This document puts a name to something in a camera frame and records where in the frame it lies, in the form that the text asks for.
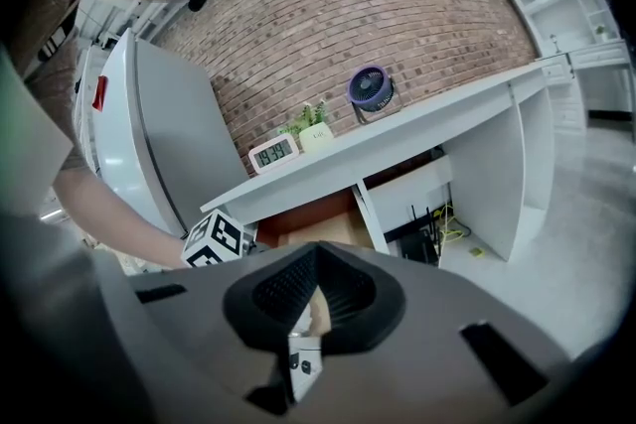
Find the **small white pot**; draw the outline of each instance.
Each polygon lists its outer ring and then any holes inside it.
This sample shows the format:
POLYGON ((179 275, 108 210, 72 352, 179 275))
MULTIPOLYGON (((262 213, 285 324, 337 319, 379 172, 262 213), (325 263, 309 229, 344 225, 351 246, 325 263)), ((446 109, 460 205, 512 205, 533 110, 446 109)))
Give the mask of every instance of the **small white pot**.
POLYGON ((325 145, 329 145, 331 140, 334 139, 334 134, 327 124, 320 122, 315 126, 308 127, 304 131, 301 131, 298 138, 300 139, 300 145, 302 145, 303 151, 316 152, 325 145))

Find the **black cable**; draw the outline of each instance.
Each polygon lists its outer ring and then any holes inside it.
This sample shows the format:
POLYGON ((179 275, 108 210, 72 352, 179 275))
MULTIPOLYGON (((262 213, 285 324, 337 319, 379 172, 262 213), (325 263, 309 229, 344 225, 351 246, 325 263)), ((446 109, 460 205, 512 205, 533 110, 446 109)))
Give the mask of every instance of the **black cable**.
POLYGON ((457 216, 455 216, 453 219, 455 219, 455 221, 457 221, 457 224, 459 224, 462 228, 466 228, 468 230, 468 233, 464 234, 464 238, 469 237, 470 235, 473 234, 473 230, 470 229, 468 226, 466 226, 463 222, 461 222, 457 216))

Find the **potted plant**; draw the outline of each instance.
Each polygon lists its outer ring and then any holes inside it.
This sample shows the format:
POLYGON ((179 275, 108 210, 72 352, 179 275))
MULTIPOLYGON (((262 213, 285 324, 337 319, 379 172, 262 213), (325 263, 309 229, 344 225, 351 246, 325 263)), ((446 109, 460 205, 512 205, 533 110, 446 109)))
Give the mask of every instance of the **potted plant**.
POLYGON ((600 37, 600 40, 603 43, 609 40, 607 30, 605 29, 604 25, 599 25, 598 27, 596 27, 596 35, 600 37))
POLYGON ((298 136, 304 152, 320 150, 334 139, 334 135, 325 123, 324 99, 314 108, 305 103, 301 114, 291 123, 280 129, 280 134, 289 133, 298 136))

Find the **blue fan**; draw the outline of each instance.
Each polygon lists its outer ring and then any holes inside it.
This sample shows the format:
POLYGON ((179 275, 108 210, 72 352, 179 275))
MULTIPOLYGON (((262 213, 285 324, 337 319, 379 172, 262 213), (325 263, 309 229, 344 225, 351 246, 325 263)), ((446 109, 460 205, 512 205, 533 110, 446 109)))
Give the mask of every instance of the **blue fan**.
POLYGON ((380 66, 363 67, 354 74, 347 87, 347 98, 361 124, 373 122, 364 116, 363 111, 369 113, 382 111, 394 98, 395 93, 397 93, 398 110, 400 110, 402 102, 396 83, 380 66))

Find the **white desk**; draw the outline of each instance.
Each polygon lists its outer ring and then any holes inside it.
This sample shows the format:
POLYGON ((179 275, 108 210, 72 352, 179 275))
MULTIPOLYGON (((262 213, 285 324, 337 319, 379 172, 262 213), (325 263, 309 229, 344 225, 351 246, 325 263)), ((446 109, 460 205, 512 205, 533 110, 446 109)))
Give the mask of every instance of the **white desk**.
MULTIPOLYGON (((544 75, 550 89, 556 130, 584 134, 587 111, 580 85, 580 75, 587 70, 623 70, 628 82, 632 111, 636 112, 636 87, 633 69, 624 41, 591 45, 587 48, 543 59, 544 75)), ((636 122, 632 122, 636 142, 636 122)))
POLYGON ((417 170, 421 178, 400 178, 431 190, 450 183, 457 216, 508 259, 541 228, 552 192, 554 133, 544 65, 502 72, 409 106, 201 210, 223 207, 247 225, 351 188, 374 248, 388 253, 376 212, 383 201, 363 179, 443 144, 448 160, 441 170, 427 165, 417 170))

